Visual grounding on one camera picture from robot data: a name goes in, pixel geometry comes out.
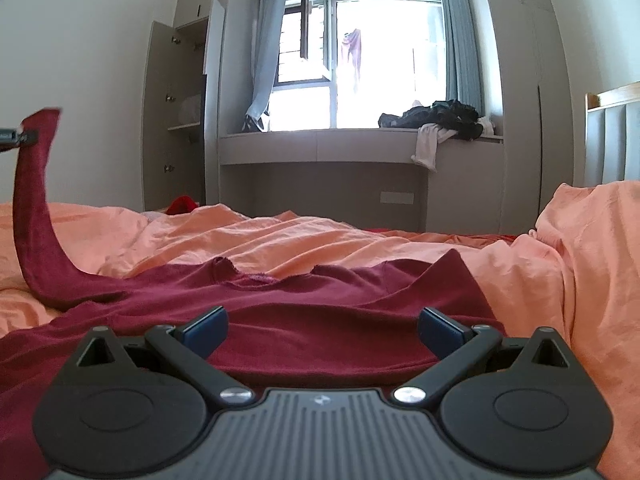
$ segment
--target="red cloth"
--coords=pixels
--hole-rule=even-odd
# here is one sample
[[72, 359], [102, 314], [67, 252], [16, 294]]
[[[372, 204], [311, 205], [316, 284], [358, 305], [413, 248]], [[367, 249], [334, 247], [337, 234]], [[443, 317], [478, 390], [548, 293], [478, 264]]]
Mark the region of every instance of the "red cloth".
[[453, 250], [433, 265], [396, 260], [371, 269], [317, 266], [283, 280], [241, 274], [226, 258], [165, 265], [126, 280], [81, 272], [60, 248], [45, 199], [45, 165], [57, 122], [58, 111], [43, 110], [23, 123], [38, 129], [40, 140], [18, 156], [14, 235], [32, 293], [66, 313], [0, 339], [2, 480], [37, 479], [46, 472], [31, 417], [92, 326], [139, 335], [222, 304], [229, 312], [229, 335], [209, 362], [257, 390], [393, 386], [408, 380], [436, 361], [416, 335], [424, 306], [466, 325], [503, 330]]
[[166, 209], [167, 215], [181, 215], [184, 213], [190, 213], [198, 207], [193, 201], [193, 198], [187, 195], [182, 195], [176, 198], [171, 205]]

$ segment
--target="bed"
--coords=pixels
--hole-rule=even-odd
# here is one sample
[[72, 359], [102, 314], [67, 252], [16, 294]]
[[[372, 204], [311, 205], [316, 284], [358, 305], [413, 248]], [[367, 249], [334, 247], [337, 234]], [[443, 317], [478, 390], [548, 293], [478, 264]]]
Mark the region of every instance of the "bed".
[[[79, 269], [120, 278], [215, 256], [242, 272], [284, 278], [318, 264], [435, 262], [455, 248], [508, 335], [547, 325], [571, 345], [614, 413], [599, 469], [609, 479], [631, 479], [640, 470], [640, 388], [629, 379], [640, 372], [640, 84], [587, 96], [586, 113], [585, 180], [598, 186], [562, 185], [536, 229], [516, 239], [367, 232], [292, 212], [247, 218], [224, 205], [154, 220], [69, 204], [50, 204], [50, 214]], [[13, 244], [12, 207], [0, 205], [0, 336], [60, 315], [30, 294]]]

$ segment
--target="blue curtain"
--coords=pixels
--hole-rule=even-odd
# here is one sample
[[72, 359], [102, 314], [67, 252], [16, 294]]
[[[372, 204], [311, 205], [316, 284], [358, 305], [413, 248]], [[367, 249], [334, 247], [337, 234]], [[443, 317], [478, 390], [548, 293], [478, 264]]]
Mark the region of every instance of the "blue curtain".
[[255, 42], [254, 100], [243, 131], [261, 129], [260, 117], [269, 105], [280, 53], [280, 31], [286, 0], [260, 0]]
[[447, 99], [471, 105], [482, 115], [478, 48], [469, 0], [442, 0], [442, 13], [447, 44]]

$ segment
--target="headboard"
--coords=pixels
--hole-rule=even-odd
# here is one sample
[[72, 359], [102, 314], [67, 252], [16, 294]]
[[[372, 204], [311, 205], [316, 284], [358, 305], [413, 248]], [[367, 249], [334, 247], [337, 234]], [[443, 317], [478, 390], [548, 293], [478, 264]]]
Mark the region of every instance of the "headboard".
[[640, 180], [640, 82], [586, 95], [587, 187]]

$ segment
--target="bed sheet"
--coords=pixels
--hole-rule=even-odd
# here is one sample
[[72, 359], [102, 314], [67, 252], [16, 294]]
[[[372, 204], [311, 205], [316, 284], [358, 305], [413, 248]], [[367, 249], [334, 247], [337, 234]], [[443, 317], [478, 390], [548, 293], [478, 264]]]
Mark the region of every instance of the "bed sheet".
[[[536, 230], [512, 244], [376, 234], [292, 213], [251, 219], [221, 205], [154, 221], [117, 208], [50, 209], [62, 247], [78, 267], [123, 278], [167, 262], [201, 263], [214, 256], [228, 257], [242, 272], [283, 278], [317, 264], [434, 262], [454, 247], [509, 335], [528, 336], [535, 327], [550, 325], [569, 342], [614, 413], [614, 436], [601, 471], [610, 479], [637, 477], [640, 386], [631, 378], [640, 372], [640, 182], [593, 189], [563, 185]], [[10, 231], [10, 206], [0, 206], [0, 316], [19, 308], [21, 322], [46, 322], [56, 313], [30, 298]], [[18, 324], [5, 322], [4, 329]]]

